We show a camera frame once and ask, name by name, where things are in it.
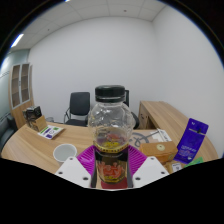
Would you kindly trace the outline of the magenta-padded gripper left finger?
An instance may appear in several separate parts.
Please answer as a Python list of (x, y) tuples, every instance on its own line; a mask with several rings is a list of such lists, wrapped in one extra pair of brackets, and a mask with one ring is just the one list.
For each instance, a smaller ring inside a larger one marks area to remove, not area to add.
[(54, 159), (60, 168), (56, 175), (84, 188), (95, 188), (97, 171), (94, 147), (79, 153), (72, 144), (61, 144), (54, 149)]

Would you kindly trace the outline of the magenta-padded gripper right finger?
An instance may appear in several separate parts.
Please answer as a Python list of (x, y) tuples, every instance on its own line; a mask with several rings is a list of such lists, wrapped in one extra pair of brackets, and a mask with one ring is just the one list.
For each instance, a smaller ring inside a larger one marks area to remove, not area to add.
[(147, 157), (133, 146), (128, 147), (127, 184), (129, 188), (140, 188), (168, 175), (168, 171), (156, 157)]

